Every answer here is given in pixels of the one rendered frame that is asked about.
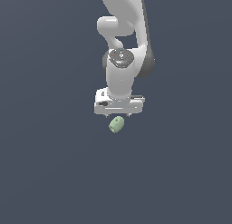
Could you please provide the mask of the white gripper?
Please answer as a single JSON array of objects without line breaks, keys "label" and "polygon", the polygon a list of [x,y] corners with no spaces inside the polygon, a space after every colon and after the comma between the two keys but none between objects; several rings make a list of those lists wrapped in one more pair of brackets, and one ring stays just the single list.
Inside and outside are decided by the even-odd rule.
[{"label": "white gripper", "polygon": [[102,114],[106,118],[114,113],[122,113],[130,117],[134,113],[142,112],[144,102],[143,95],[132,95],[124,100],[115,100],[108,95],[107,88],[102,88],[95,94],[94,113]]}]

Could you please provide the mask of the small green rounded object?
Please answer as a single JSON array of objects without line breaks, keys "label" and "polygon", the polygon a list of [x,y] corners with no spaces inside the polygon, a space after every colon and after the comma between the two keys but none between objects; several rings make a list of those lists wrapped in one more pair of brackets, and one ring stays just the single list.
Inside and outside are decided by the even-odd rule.
[{"label": "small green rounded object", "polygon": [[109,124],[109,129],[113,133],[117,133],[124,126],[124,119],[121,116],[116,116]]}]

